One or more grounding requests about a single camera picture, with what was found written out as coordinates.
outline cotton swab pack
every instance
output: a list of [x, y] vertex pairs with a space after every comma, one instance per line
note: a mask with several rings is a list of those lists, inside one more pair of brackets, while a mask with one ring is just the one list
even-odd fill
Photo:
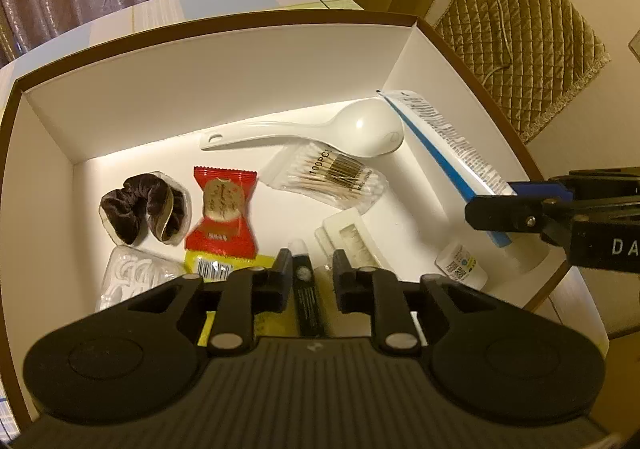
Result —
[[375, 169], [319, 142], [284, 146], [259, 174], [271, 188], [305, 194], [338, 209], [364, 214], [387, 188]]

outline lip balm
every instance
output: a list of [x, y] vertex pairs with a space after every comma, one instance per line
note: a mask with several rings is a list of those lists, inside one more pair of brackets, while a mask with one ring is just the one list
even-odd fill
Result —
[[306, 243], [302, 239], [294, 239], [289, 243], [289, 250], [293, 257], [292, 289], [300, 336], [326, 337]]

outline qr code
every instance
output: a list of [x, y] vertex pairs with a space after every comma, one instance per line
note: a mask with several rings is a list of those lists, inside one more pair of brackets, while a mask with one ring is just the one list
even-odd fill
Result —
[[451, 261], [451, 263], [447, 265], [445, 272], [458, 281], [462, 281], [466, 277], [466, 271], [455, 261]]

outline light switch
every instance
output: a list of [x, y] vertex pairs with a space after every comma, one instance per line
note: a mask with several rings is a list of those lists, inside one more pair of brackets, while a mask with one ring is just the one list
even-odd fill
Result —
[[636, 35], [634, 35], [634, 38], [631, 39], [631, 42], [629, 43], [629, 49], [636, 56], [636, 59], [640, 61], [640, 30]]

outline scrunchie package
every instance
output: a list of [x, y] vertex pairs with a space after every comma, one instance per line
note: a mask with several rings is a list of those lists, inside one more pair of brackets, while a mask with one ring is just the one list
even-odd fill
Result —
[[158, 241], [177, 245], [191, 222], [191, 201], [184, 187], [156, 171], [124, 180], [122, 189], [102, 197], [98, 213], [117, 245], [132, 245], [143, 222]]

